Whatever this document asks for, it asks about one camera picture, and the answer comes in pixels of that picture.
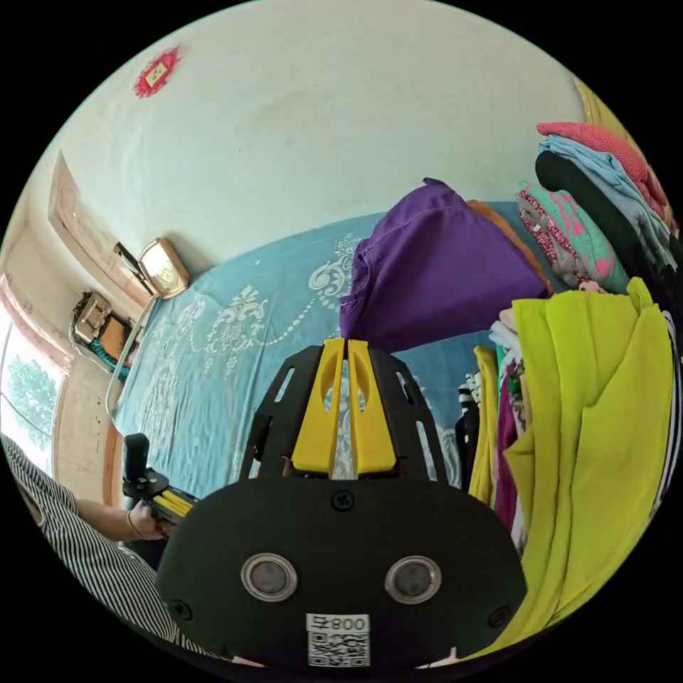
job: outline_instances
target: window curtain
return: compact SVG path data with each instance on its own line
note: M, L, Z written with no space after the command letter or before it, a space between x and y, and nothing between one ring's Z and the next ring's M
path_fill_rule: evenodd
M27 340L69 374L73 365L73 346L69 338L33 308L9 273L0 275L0 304Z

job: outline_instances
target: hand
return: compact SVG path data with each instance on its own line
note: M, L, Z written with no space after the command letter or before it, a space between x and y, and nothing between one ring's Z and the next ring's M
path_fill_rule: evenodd
M142 500L130 512L133 529L147 541L160 541L170 536L175 526L170 521L159 521L152 516L152 508Z

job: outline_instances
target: striped shirt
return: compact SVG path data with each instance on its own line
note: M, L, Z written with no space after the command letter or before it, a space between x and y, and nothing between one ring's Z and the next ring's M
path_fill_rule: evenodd
M154 586L154 570L83 521L74 494L36 467L14 441L0 435L0 442L14 479L38 509L46 541L78 583L125 622L214 657L180 633Z

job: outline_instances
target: red decoration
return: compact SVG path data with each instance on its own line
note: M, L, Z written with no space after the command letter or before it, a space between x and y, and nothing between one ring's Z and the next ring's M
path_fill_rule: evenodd
M175 71L180 61L180 47L165 50L159 57L152 60L137 77L133 85L133 92L138 97L149 97L159 92Z

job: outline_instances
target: screw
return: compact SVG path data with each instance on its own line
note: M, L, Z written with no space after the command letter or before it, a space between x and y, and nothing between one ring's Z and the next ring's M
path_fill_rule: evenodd
M489 626L491 628L499 628L505 624L505 622L510 618L511 610L509 607L498 607L489 616Z
M169 609L178 619L183 621L192 619L192 610L182 600L171 600Z
M332 507L337 512L348 512L355 502L354 496L350 491L336 491L332 494Z

